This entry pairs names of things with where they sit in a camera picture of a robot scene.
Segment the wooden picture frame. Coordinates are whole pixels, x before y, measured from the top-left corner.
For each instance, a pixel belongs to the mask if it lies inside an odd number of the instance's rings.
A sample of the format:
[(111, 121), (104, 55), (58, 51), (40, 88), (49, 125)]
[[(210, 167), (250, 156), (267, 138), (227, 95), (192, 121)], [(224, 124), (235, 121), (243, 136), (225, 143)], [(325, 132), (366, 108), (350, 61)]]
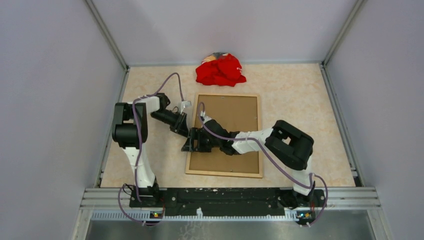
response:
[(194, 102), (189, 138), (182, 148), (188, 153), (186, 174), (262, 178), (264, 155), (239, 154), (232, 148), (238, 133), (262, 129), (260, 96), (197, 93)]

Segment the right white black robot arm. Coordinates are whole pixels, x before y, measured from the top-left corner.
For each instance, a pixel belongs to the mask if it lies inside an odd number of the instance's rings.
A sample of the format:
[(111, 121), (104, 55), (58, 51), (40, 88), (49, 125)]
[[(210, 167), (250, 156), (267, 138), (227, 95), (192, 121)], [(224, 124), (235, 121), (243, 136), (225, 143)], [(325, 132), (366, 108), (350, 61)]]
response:
[(282, 198), (291, 209), (313, 208), (315, 181), (309, 166), (314, 140), (311, 136), (284, 120), (271, 128), (258, 131), (227, 131), (216, 120), (203, 116), (201, 127), (189, 130), (183, 152), (210, 153), (217, 148), (228, 156), (263, 152), (271, 163), (292, 181), (292, 192)]

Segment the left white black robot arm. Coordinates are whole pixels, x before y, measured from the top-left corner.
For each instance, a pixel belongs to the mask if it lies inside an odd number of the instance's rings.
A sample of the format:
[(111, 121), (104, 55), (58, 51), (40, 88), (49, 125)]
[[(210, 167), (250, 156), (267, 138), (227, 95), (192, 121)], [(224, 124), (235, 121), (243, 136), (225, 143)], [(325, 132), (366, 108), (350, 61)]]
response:
[(143, 146), (148, 139), (148, 116), (169, 126), (171, 132), (189, 136), (185, 108), (192, 105), (182, 100), (177, 111), (167, 109), (171, 103), (164, 93), (147, 95), (132, 102), (118, 102), (114, 106), (112, 121), (112, 140), (123, 149), (134, 173), (135, 199), (154, 207), (160, 202), (157, 179), (148, 159), (147, 148)]

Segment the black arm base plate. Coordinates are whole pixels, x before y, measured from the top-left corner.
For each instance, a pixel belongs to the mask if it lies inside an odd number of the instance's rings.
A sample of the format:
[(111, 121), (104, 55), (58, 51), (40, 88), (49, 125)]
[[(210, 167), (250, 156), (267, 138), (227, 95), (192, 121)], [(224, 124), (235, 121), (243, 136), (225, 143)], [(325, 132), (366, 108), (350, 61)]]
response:
[(291, 188), (167, 188), (158, 189), (157, 197), (131, 193), (131, 208), (160, 208), (167, 217), (194, 216), (200, 209), (206, 217), (283, 216), (296, 208), (322, 207), (325, 193), (314, 189), (307, 196)]

